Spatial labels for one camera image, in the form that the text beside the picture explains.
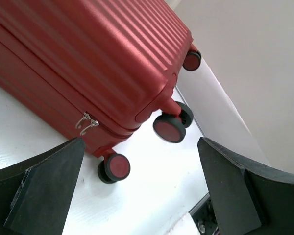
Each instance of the gray wall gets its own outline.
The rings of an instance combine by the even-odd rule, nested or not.
[[[294,173],[294,0],[183,0],[175,11],[269,162]],[[200,120],[197,79],[182,74],[179,88]]]

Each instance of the white table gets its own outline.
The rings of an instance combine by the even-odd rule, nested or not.
[[[174,99],[181,101],[178,92]],[[63,234],[162,235],[207,192],[193,123],[185,140],[158,138],[151,118],[115,147],[131,162],[129,177],[113,185],[97,176],[101,160],[85,154]],[[45,152],[66,139],[0,88],[0,169]]]

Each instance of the black wheel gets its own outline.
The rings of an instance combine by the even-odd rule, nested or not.
[[[162,114],[153,122],[154,131],[164,140],[171,143],[180,143],[184,140],[186,129],[179,118]]]
[[[201,54],[199,51],[189,51],[183,62],[183,68],[187,71],[195,71],[201,63]]]
[[[113,181],[124,180],[131,171],[131,165],[126,156],[118,153],[111,154],[104,165],[107,176]]]
[[[182,108],[182,112],[180,113],[179,117],[181,118],[184,127],[188,128],[192,124],[194,119],[193,112],[186,104],[178,101],[176,103]]]
[[[104,162],[103,161],[101,163],[99,163],[99,165],[98,165],[97,174],[98,174],[98,177],[100,178],[100,180],[103,181],[106,184],[113,184],[113,183],[116,182],[114,180],[111,180],[107,176],[106,171],[104,169]]]

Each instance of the silver zipper pull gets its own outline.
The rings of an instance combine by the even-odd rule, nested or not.
[[[91,127],[95,127],[95,126],[99,126],[99,122],[97,120],[93,120],[91,119],[90,120],[90,125],[85,127],[81,132],[80,132],[80,135],[83,136],[86,134],[86,130],[91,128]]]
[[[84,112],[84,116],[82,117],[82,119],[80,121],[78,121],[78,123],[75,125],[75,129],[80,129],[83,126],[83,123],[85,120],[90,120],[90,115],[87,112]]]

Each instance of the hard-shell luggage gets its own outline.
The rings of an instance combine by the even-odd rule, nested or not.
[[[0,86],[87,152],[106,183],[125,179],[112,148],[153,111],[178,143],[192,111],[171,95],[181,67],[201,61],[191,33],[163,0],[0,0]]]

